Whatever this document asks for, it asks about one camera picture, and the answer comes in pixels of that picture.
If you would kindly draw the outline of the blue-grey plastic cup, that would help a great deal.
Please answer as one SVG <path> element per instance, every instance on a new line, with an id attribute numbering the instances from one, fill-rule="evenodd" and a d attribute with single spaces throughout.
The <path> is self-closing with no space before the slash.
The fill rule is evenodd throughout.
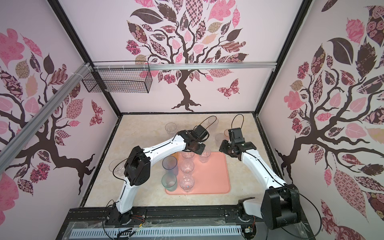
<path id="1" fill-rule="evenodd" d="M 178 159 L 174 156 L 167 156 L 162 161 L 162 166 L 167 173 L 173 173 L 175 176 L 179 173 Z"/>

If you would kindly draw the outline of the pink tray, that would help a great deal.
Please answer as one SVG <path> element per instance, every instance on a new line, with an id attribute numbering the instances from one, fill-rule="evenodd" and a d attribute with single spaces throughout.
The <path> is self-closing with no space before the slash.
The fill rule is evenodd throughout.
<path id="1" fill-rule="evenodd" d="M 230 178 L 227 167 L 226 156 L 223 153 L 212 152 L 207 163 L 199 161 L 198 155 L 191 160 L 194 161 L 195 169 L 185 174 L 179 169 L 177 175 L 177 189 L 173 192 L 165 190 L 168 195 L 208 195 L 208 194 L 227 194 L 231 190 Z M 186 193 L 179 183 L 184 175 L 191 175 L 195 180 L 193 189 Z"/>

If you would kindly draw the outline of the teal plastic cup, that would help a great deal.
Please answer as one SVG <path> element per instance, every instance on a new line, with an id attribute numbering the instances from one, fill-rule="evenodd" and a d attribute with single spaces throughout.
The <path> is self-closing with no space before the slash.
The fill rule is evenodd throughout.
<path id="1" fill-rule="evenodd" d="M 162 185 L 169 192 L 175 191 L 178 186 L 177 176 L 173 173 L 164 174 L 162 177 Z"/>

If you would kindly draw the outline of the amber plastic cup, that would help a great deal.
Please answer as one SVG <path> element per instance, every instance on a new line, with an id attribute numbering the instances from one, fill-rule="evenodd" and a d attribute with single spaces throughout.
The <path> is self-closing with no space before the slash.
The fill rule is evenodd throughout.
<path id="1" fill-rule="evenodd" d="M 175 157 L 177 160 L 179 159 L 179 153 L 172 154 L 173 157 Z"/>

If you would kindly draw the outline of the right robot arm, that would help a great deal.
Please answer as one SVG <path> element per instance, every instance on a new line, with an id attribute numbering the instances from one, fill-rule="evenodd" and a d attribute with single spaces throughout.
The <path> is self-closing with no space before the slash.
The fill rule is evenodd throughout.
<path id="1" fill-rule="evenodd" d="M 237 158 L 252 172 L 264 188 L 263 199 L 243 199 L 243 212 L 262 219 L 270 230 L 302 221 L 300 193 L 295 185 L 288 185 L 262 159 L 252 142 L 246 142 L 241 128 L 229 129 L 229 140 L 223 140 L 219 151 Z"/>

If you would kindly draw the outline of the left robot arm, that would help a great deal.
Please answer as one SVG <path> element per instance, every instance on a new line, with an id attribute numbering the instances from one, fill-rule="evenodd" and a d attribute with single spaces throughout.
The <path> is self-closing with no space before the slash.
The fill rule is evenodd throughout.
<path id="1" fill-rule="evenodd" d="M 201 155 L 206 147 L 204 142 L 209 136 L 207 130 L 197 127 L 195 130 L 181 130 L 170 139 L 152 147 L 134 147 L 128 158 L 125 159 L 124 185 L 107 216 L 107 225 L 124 225 L 131 220 L 133 202 L 139 186 L 148 181 L 151 168 L 155 163 L 182 151 Z"/>

